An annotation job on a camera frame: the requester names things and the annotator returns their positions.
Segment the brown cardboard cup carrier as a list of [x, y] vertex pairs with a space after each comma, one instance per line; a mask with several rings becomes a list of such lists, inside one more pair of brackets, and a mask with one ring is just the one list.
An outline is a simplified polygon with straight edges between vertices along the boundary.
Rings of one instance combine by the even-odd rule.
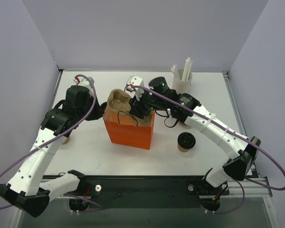
[[118, 124], [133, 126], [151, 126], [153, 124], [153, 115], [149, 114], [143, 119], [130, 114], [131, 97], [121, 89], [114, 89], [110, 92], [104, 112], [104, 120], [116, 122]]

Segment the orange paper bag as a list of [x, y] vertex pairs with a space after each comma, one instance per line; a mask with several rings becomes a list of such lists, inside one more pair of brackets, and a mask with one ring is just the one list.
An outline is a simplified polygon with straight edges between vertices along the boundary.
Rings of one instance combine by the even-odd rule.
[[125, 113], [117, 113], [108, 107], [104, 111], [104, 124], [112, 143], [141, 149], [150, 149], [155, 112], [140, 120]]

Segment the black plastic cup lid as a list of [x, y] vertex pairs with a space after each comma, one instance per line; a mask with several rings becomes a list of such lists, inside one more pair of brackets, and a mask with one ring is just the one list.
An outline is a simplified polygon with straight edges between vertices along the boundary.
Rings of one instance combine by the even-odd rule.
[[189, 146], [192, 149], [196, 144], [196, 139], [193, 134], [183, 132], [178, 136], [177, 143]]

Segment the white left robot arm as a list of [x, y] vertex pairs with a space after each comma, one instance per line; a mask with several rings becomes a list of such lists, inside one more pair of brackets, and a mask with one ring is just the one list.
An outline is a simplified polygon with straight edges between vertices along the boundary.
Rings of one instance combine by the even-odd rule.
[[98, 120], [102, 114], [94, 86], [68, 88], [65, 99], [45, 114], [29, 156], [8, 183], [0, 184], [0, 197], [36, 218], [52, 200], [69, 192], [84, 194], [86, 176], [79, 171], [70, 170], [48, 182], [42, 182], [42, 179], [71, 132], [82, 121]]

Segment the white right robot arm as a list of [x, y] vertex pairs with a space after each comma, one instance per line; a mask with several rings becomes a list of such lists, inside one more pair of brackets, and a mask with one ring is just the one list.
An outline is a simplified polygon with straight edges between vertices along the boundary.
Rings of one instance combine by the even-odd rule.
[[152, 79], [149, 88], [144, 87], [142, 78], [131, 76], [125, 88], [135, 93], [129, 101], [130, 115], [143, 119], [151, 111], [165, 111], [168, 116], [204, 134], [226, 153], [228, 160], [221, 167], [210, 169], [202, 180], [201, 188], [205, 193], [213, 193], [230, 179], [242, 181], [245, 178], [258, 154], [252, 146], [253, 143], [260, 145], [258, 138], [248, 138], [229, 128], [192, 95], [179, 94], [169, 88], [162, 76]]

